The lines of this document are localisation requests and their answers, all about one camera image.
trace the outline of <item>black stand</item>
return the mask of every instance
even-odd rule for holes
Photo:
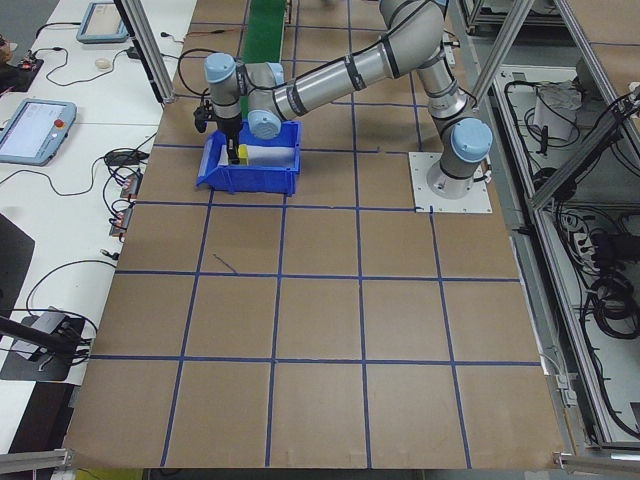
[[[29,327],[33,325],[33,323],[37,320],[37,317],[25,317],[22,320],[22,324],[16,324],[19,329]],[[76,348],[80,344],[82,330],[84,328],[84,319],[83,318],[71,318],[65,317],[60,325],[66,323],[67,331],[70,335],[63,336],[60,333],[51,333],[45,334],[38,330],[33,331],[34,329],[29,328],[32,334],[34,334],[33,338],[40,340],[42,336],[47,336],[49,340],[49,345],[60,345],[64,344],[64,350],[67,352],[75,352]],[[4,332],[8,336],[12,336],[10,332]],[[22,338],[26,341],[31,341],[28,338],[25,338],[23,335]],[[39,342],[38,340],[33,341],[34,344],[41,345],[43,342]],[[67,378],[69,374],[69,369],[71,368],[71,362],[73,361],[73,353],[58,353],[56,355],[50,355],[48,353],[39,353],[36,352],[27,360],[22,355],[19,355],[16,352],[9,352],[7,354],[7,358],[2,366],[2,370],[0,370],[0,379],[1,380],[31,380],[31,381],[49,381],[49,382],[57,382],[62,381]]]

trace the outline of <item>blue tape grid line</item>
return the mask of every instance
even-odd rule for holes
[[[352,45],[352,29],[351,29],[351,2],[347,2],[347,20],[349,27],[349,51],[353,51]],[[367,377],[367,344],[366,329],[364,321],[364,292],[362,288],[362,230],[360,225],[360,186],[358,181],[358,136],[356,125],[356,107],[355,95],[349,95],[351,100],[351,128],[353,141],[353,177],[355,181],[355,201],[356,201],[356,245],[358,255],[358,303],[360,310],[360,350],[362,355],[362,399],[363,399],[363,415],[364,415],[364,442],[365,453],[367,459],[367,468],[373,468],[373,459],[371,455],[371,427],[369,418],[369,388]]]
[[[247,22],[247,15],[249,14],[249,4],[250,2],[247,2],[246,6],[245,6],[245,10],[244,10],[244,20],[243,23]],[[240,41],[238,42],[238,55],[240,54],[240,47],[242,45],[242,38],[244,36],[244,29],[241,30],[240,32]],[[184,358],[185,354],[186,354],[186,350],[187,350],[187,342],[189,340],[189,328],[191,326],[191,319],[193,317],[193,309],[195,306],[195,299],[196,299],[196,294],[198,291],[198,282],[200,280],[200,269],[202,268],[202,261],[204,259],[204,249],[205,249],[205,245],[207,242],[207,233],[209,231],[209,222],[211,220],[211,211],[213,210],[213,197],[215,195],[215,191],[211,190],[211,193],[209,194],[209,203],[210,205],[208,205],[207,207],[207,215],[205,217],[205,222],[204,222],[204,227],[203,227],[203,231],[202,231],[202,240],[200,243],[200,252],[198,253],[198,263],[196,266],[196,271],[195,271],[195,275],[194,275],[194,280],[193,280],[193,288],[191,290],[191,298],[189,300],[189,310],[187,313],[187,321],[185,323],[185,327],[184,327],[184,333],[183,333],[183,337],[182,337],[182,346],[180,349],[180,356]],[[160,460],[160,466],[164,467],[166,462],[167,462],[167,456],[169,454],[169,446],[171,444],[171,433],[173,431],[173,422],[175,419],[175,414],[176,414],[176,407],[178,404],[178,395],[180,392],[180,383],[182,380],[182,369],[184,367],[184,360],[179,360],[178,361],[178,370],[176,372],[176,381],[175,381],[175,385],[173,388],[173,398],[171,400],[171,411],[169,413],[169,420],[167,422],[167,431],[165,434],[165,439],[164,439],[164,446],[162,449],[162,459]]]
[[[92,354],[92,360],[157,361],[190,363],[297,363],[321,365],[425,365],[454,367],[540,367],[540,362],[509,360],[410,360],[358,358],[272,358],[272,357],[208,357],[203,355],[108,355]]]
[[[300,2],[296,5],[296,25],[300,19]],[[295,31],[295,38],[293,42],[293,56],[296,56],[296,50],[298,48],[298,29]],[[293,64],[293,75],[295,76],[296,64]],[[271,440],[273,437],[273,403],[274,403],[274,391],[276,382],[276,358],[278,355],[278,323],[280,320],[280,297],[282,292],[282,263],[284,259],[284,233],[287,227],[287,196],[282,196],[282,218],[280,222],[280,246],[278,251],[278,278],[276,280],[276,298],[275,298],[275,312],[273,314],[273,337],[271,340],[271,358],[269,369],[269,396],[267,405],[267,432],[266,432],[266,444],[264,453],[264,466],[269,467],[271,465]]]
[[[447,312],[447,299],[444,292],[444,281],[442,278],[442,268],[440,266],[440,253],[438,250],[438,238],[436,235],[436,222],[434,218],[433,208],[429,212],[429,223],[431,224],[431,234],[433,235],[433,250],[436,259],[436,271],[438,272],[438,284],[440,287],[440,302],[442,303],[442,315],[444,317],[444,326],[447,334],[447,347],[449,348],[449,358],[451,360],[451,374],[453,375],[453,388],[456,397],[456,405],[458,409],[458,418],[460,420],[460,433],[462,436],[462,446],[464,448],[465,461],[467,468],[472,468],[471,453],[469,450],[469,439],[467,437],[467,428],[464,423],[464,412],[462,410],[462,398],[460,395],[460,385],[458,382],[458,371],[456,369],[455,354],[453,351],[453,340],[451,335],[451,327],[449,325],[449,315]]]
[[[362,281],[398,281],[398,282],[473,282],[473,283],[520,283],[517,278],[475,278],[475,277],[395,277],[370,275],[313,275],[301,273],[245,273],[245,272],[181,272],[174,270],[116,270],[116,275],[174,275],[201,277],[239,277],[239,278],[299,278],[307,280],[362,280]]]

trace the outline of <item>metal bracket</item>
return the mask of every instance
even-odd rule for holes
[[[555,455],[558,463],[567,473],[598,473],[603,475],[624,475],[640,478],[640,461],[613,460],[609,457],[584,457],[568,453]]]
[[[0,474],[66,467],[73,460],[73,450],[61,448],[50,452],[9,453],[0,455]]]
[[[451,68],[455,68],[456,66],[456,57],[453,56],[453,47],[448,45],[451,42],[451,38],[449,38],[448,33],[442,34],[442,43],[444,44],[444,55],[447,58],[447,62]]]

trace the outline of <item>black cable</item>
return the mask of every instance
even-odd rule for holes
[[[84,263],[101,263],[103,265],[108,265],[110,267],[116,268],[116,265],[114,265],[113,263],[106,262],[104,260],[93,260],[93,259],[90,259],[90,260],[74,260],[73,262],[67,262],[67,263],[64,263],[62,265],[59,265],[56,268],[54,268],[53,270],[50,270],[46,275],[44,275],[40,280],[38,280],[36,282],[36,284],[33,286],[33,288],[31,288],[31,290],[27,294],[27,298],[25,300],[26,311],[29,312],[29,314],[31,314],[31,315],[33,315],[33,313],[32,313],[33,311],[36,311],[35,309],[32,309],[29,306],[29,303],[30,303],[31,299],[33,298],[33,295],[35,294],[35,292],[38,289],[38,287],[40,285],[42,285],[42,283],[47,278],[49,278],[51,275],[53,275],[54,273],[56,273],[56,272],[58,272],[58,271],[60,271],[60,270],[62,270],[64,268],[67,268],[67,267],[70,267],[70,266],[73,266],[73,265],[84,264]]]
[[[524,114],[524,125],[525,128],[527,129],[527,132],[529,133],[529,135],[531,136],[531,138],[533,138],[535,141],[537,141],[538,143],[542,144],[542,132],[540,131],[540,127],[538,127],[535,124],[531,123],[531,120],[533,119],[533,117],[535,116],[535,107],[531,107],[529,110],[527,110]],[[553,144],[553,143],[548,143],[548,146],[551,148],[567,148],[575,143],[578,142],[578,140],[580,140],[581,137],[581,133],[580,133],[580,129],[578,127],[577,124],[574,125],[574,130],[575,132],[577,132],[577,135],[575,136],[575,138],[573,140],[564,140],[562,138],[558,138],[558,137],[548,137],[548,140],[558,140],[558,141],[562,141],[563,143],[561,144]]]
[[[564,233],[561,231],[562,230],[562,221],[561,221],[561,216],[562,215],[575,215],[577,217],[576,214],[574,213],[567,213],[567,212],[563,212],[562,211],[563,208],[563,204],[562,202],[558,202],[556,205],[556,209],[555,209],[555,226],[556,229],[558,229],[558,236],[560,238],[561,243],[563,244],[563,248],[565,248],[565,250],[567,249],[567,239],[565,238]],[[585,210],[588,212],[595,212],[595,213],[599,213],[601,215],[604,216],[604,218],[607,218],[609,221],[613,221],[613,225],[614,227],[617,226],[617,223],[615,220],[612,219],[612,217],[604,210],[599,209],[597,207],[575,207],[572,208],[572,210]],[[587,233],[590,234],[592,233],[592,231],[589,231],[589,229],[587,229]],[[613,295],[607,291],[605,292],[600,292],[600,295],[602,296],[602,298],[600,298],[598,296],[599,292],[598,290],[600,290],[601,286],[604,288],[609,288],[611,289],[611,285],[613,284],[610,280],[607,280],[607,278],[612,278],[611,277],[611,273],[605,273],[604,275],[601,274],[598,280],[594,281],[591,284],[584,284],[584,276],[583,273],[580,269],[580,266],[576,264],[576,262],[574,262],[574,259],[572,258],[572,255],[567,252],[567,255],[569,257],[569,260],[571,261],[571,264],[573,266],[573,270],[574,273],[576,275],[576,278],[578,278],[579,283],[582,282],[584,285],[584,289],[589,292],[587,294],[587,297],[585,299],[585,297],[583,296],[583,289],[580,288],[579,289],[579,295],[580,295],[580,308],[579,308],[579,323],[580,323],[580,327],[581,327],[581,331],[582,331],[582,336],[584,338],[584,341],[586,343],[587,346],[587,350],[589,352],[589,357],[590,360],[592,362],[594,371],[596,373],[596,378],[597,378],[597,382],[598,382],[598,389],[600,391],[601,397],[603,399],[603,402],[605,404],[605,407],[607,409],[607,412],[609,413],[609,415],[611,416],[612,420],[614,421],[614,423],[621,428],[624,432],[626,432],[627,434],[640,439],[640,433],[636,430],[634,430],[633,428],[629,427],[627,424],[624,423],[624,421],[620,418],[618,412],[613,408],[613,405],[611,403],[611,399],[609,397],[609,393],[607,391],[606,388],[606,384],[605,384],[605,378],[604,378],[604,371],[603,371],[603,366],[602,363],[600,362],[600,359],[598,358],[597,354],[596,354],[596,349],[593,347],[593,344],[591,343],[591,339],[589,338],[589,334],[587,331],[587,321],[588,321],[588,316],[592,315],[594,320],[596,321],[596,324],[598,325],[598,327],[600,328],[600,330],[603,331],[604,334],[614,337],[614,338],[636,338],[638,335],[640,335],[640,311],[638,309],[637,304],[635,303],[635,301],[633,300],[632,296],[631,296],[631,292],[630,291],[625,291],[626,287],[624,287],[624,283],[623,283],[623,279],[624,277],[620,276],[619,277],[619,282],[616,282],[615,284],[619,284],[619,287],[613,287],[613,289],[615,291],[613,291]],[[613,301],[614,305],[615,304],[619,304],[622,303],[623,308],[620,309],[615,309],[615,308],[611,308],[607,305],[607,301]],[[631,331],[630,332],[620,332],[616,329],[614,329],[611,324],[609,323],[611,320],[611,317],[615,317],[615,319],[621,319],[624,315],[628,314],[629,316],[632,317],[632,321],[633,321],[633,325],[631,327]]]
[[[38,30],[36,30],[36,38],[38,38],[38,36],[40,35],[40,32],[42,32],[42,30],[44,30],[47,27],[52,27],[54,25],[73,25],[73,26],[80,26],[80,22],[52,22],[52,23],[45,23],[44,25],[42,25],[40,28],[38,28]]]
[[[613,157],[618,161],[620,165],[622,165],[629,173],[640,178],[640,169],[631,163],[622,150],[620,150],[620,146],[617,143],[614,143],[611,147],[611,152],[613,153]]]
[[[84,195],[85,193],[90,192],[93,189],[94,185],[95,185],[96,172],[94,171],[94,168],[95,168],[96,164],[100,160],[102,160],[102,157],[96,158],[93,161],[93,164],[91,165],[91,184],[89,185],[89,187],[87,187],[86,189],[84,189],[84,190],[82,190],[80,192],[62,193],[62,192],[58,191],[58,189],[53,185],[53,180],[46,173],[38,172],[36,170],[25,170],[25,169],[15,171],[11,175],[9,175],[8,177],[3,178],[2,180],[0,180],[0,185],[4,184],[6,181],[10,180],[11,178],[15,177],[16,175],[18,175],[20,173],[32,173],[34,175],[40,175],[41,177],[45,177],[47,179],[47,181],[49,182],[49,186],[51,187],[51,190],[53,190],[53,193],[55,193],[59,197],[75,197],[75,196],[78,196],[78,195]]]
[[[188,58],[187,55],[189,55],[190,53],[195,53],[195,52],[218,53],[218,51],[211,50],[209,48],[190,48],[189,50],[187,50],[186,52],[183,52],[178,57],[178,78],[180,78],[180,82],[182,82],[182,85],[184,85],[184,88],[186,88],[189,92],[200,97],[201,95],[203,95],[203,93],[196,92],[193,88],[187,85],[187,82],[184,79],[184,75],[182,74],[182,60],[184,60],[185,58]]]
[[[53,47],[53,48],[40,48],[38,50],[36,50],[35,52],[33,52],[33,54],[37,54],[38,52],[42,52],[42,51],[53,51],[53,52],[64,52],[64,62],[61,65],[58,65],[57,67],[53,68],[49,73],[47,73],[45,75],[45,78],[47,80],[49,80],[51,83],[53,83],[54,85],[57,85],[58,87],[69,87],[71,85],[75,85],[77,83],[88,83],[88,82],[93,82],[94,80],[97,80],[98,78],[104,77],[105,75],[109,75],[110,73],[113,73],[113,71],[116,68],[116,59],[123,53],[126,53],[126,49],[125,50],[120,50],[118,53],[116,53],[113,56],[113,59],[111,60],[111,68],[109,70],[107,70],[106,72],[102,72],[99,73],[98,75],[95,75],[91,78],[84,78],[82,80],[74,80],[73,82],[69,82],[69,83],[60,83],[60,82],[56,82],[55,80],[51,79],[51,75],[60,70],[61,68],[65,67],[68,63],[69,63],[69,51],[64,48],[64,47]]]
[[[524,139],[524,136],[522,135],[522,132],[520,131],[520,124],[518,123],[518,114],[516,113],[516,109],[513,106],[513,102],[511,101],[511,97],[510,97],[510,91],[509,89],[513,86],[516,85],[525,85],[528,87],[534,87],[535,85],[537,85],[537,83],[532,83],[532,82],[523,82],[523,81],[519,81],[519,80],[514,80],[512,82],[508,82],[505,86],[504,86],[504,97],[507,101],[507,107],[509,109],[509,113],[511,114],[511,120],[513,121],[513,127],[516,130],[516,134],[518,136],[518,140],[520,140],[520,144],[522,145],[522,150],[524,151],[524,155],[525,158],[527,160],[527,169],[529,171],[529,176],[531,178],[534,177],[534,172],[533,172],[533,166],[535,165],[537,167],[538,170],[542,170],[542,166],[536,161],[535,158],[533,158],[533,155],[531,155],[531,152],[529,152],[529,147],[527,146],[527,142]]]
[[[85,315],[81,315],[79,313],[76,312],[72,312],[70,310],[60,310],[57,308],[12,308],[12,309],[0,309],[0,312],[27,312],[29,315],[33,315],[33,312],[53,312],[53,313],[64,313],[65,315],[73,315],[74,317],[78,317],[82,320],[84,320],[85,322],[87,322],[89,325],[91,325],[91,327],[93,328],[93,330],[97,333],[98,332],[98,327],[97,325],[91,321],[88,317],[86,317]]]
[[[584,305],[580,312],[580,329],[582,330],[582,336],[584,337],[587,350],[589,351],[589,357],[591,358],[591,363],[593,364],[596,378],[598,380],[598,389],[600,390],[600,395],[602,397],[602,400],[604,401],[607,412],[609,413],[609,416],[612,418],[614,423],[618,427],[620,427],[622,431],[634,438],[640,439],[640,432],[634,430],[626,423],[624,423],[624,421],[618,415],[618,412],[615,410],[615,408],[613,408],[611,399],[609,398],[609,392],[607,391],[607,386],[605,385],[602,363],[600,363],[600,359],[596,354],[596,349],[593,347],[591,339],[589,338],[589,333],[587,332],[587,314],[587,305]]]

